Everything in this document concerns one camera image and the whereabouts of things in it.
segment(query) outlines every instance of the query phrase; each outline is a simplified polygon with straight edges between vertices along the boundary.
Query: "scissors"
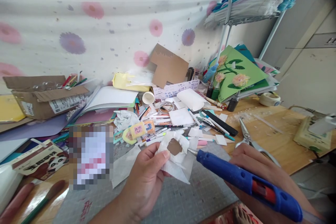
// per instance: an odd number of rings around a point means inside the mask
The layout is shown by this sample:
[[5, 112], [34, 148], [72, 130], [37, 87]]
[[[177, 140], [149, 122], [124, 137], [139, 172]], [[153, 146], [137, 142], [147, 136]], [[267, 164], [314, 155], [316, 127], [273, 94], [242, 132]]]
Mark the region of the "scissors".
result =
[[281, 167], [279, 162], [268, 152], [266, 151], [264, 148], [262, 148], [259, 144], [257, 144], [256, 141], [253, 141], [245, 124], [243, 123], [242, 117], [239, 117], [239, 122], [240, 122], [240, 126], [241, 126], [241, 130], [243, 132], [243, 140], [239, 143], [236, 144], [237, 148], [240, 144], [242, 143], [246, 143], [250, 146], [252, 146], [253, 148], [255, 148], [257, 151], [261, 152], [262, 154], [264, 154], [266, 157], [268, 157], [273, 163], [275, 163], [277, 166]]

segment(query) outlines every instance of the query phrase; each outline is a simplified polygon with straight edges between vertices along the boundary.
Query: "wooden desk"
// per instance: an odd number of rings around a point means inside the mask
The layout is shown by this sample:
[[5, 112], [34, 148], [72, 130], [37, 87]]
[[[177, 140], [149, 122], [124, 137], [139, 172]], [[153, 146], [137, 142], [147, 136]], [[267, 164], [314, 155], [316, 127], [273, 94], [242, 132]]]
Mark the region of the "wooden desk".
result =
[[[310, 164], [316, 156], [314, 153], [293, 141], [294, 135], [305, 116], [288, 110], [282, 106], [265, 107], [259, 104], [257, 98], [243, 99], [238, 103], [236, 110], [231, 113], [223, 111], [228, 115], [226, 122], [239, 131], [235, 137], [236, 142], [243, 139], [242, 131], [239, 124], [239, 116], [245, 117], [244, 123], [251, 134], [253, 140], [270, 152], [281, 164], [282, 168], [288, 173], [293, 174], [301, 168]], [[285, 134], [275, 132], [268, 125], [258, 120], [253, 114], [265, 119], [276, 128], [283, 131]], [[210, 130], [212, 134], [217, 132], [213, 129]], [[235, 143], [229, 143], [224, 146], [224, 149], [231, 154], [235, 148]], [[336, 149], [336, 131], [333, 132], [331, 150]], [[47, 194], [49, 188], [59, 180], [69, 181], [69, 165], [63, 166], [51, 178], [36, 185], [29, 197], [25, 200], [20, 211], [17, 213], [13, 223], [21, 223], [24, 218], [37, 206], [42, 198]], [[24, 179], [20, 186], [29, 183], [32, 179]], [[42, 212], [37, 215], [32, 223], [52, 223], [53, 218], [56, 216], [63, 199], [68, 192], [68, 187], [65, 188], [59, 195], [50, 202]]]

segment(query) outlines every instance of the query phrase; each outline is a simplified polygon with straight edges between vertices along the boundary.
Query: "paper cup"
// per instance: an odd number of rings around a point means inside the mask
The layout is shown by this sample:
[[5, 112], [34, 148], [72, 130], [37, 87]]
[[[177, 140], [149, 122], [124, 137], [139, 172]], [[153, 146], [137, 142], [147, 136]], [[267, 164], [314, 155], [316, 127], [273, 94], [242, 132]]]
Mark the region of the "paper cup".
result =
[[146, 92], [142, 96], [142, 102], [149, 105], [153, 104], [155, 102], [155, 97], [152, 92]]

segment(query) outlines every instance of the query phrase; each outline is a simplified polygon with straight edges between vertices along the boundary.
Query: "hand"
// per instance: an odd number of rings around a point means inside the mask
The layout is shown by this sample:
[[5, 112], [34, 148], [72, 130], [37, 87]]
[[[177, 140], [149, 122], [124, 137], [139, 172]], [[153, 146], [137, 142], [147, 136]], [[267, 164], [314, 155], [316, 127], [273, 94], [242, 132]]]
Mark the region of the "hand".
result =
[[[229, 162], [267, 180], [278, 188], [289, 193], [297, 200], [302, 210], [322, 219], [320, 214], [312, 207], [305, 195], [301, 192], [290, 176], [252, 146], [249, 146], [246, 143], [239, 145], [233, 151], [232, 159]], [[227, 185], [264, 224], [292, 223], [285, 216], [274, 212], [271, 208], [252, 196], [247, 195], [229, 183], [227, 183]]]
[[163, 151], [154, 156], [160, 143], [154, 143], [142, 150], [133, 165], [121, 193], [90, 223], [139, 223], [152, 211], [159, 197], [165, 176], [170, 176], [161, 167], [170, 156]]

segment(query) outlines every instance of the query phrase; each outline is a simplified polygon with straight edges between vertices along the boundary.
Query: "blue hot glue gun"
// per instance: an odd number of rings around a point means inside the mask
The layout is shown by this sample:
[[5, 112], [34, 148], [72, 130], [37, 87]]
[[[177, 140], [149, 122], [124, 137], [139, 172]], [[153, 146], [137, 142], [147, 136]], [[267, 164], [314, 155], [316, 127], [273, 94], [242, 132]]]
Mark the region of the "blue hot glue gun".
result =
[[215, 173], [231, 185], [256, 198], [294, 222], [302, 222], [303, 214], [299, 203], [290, 194], [282, 191], [266, 180], [202, 150], [188, 152], [205, 168]]

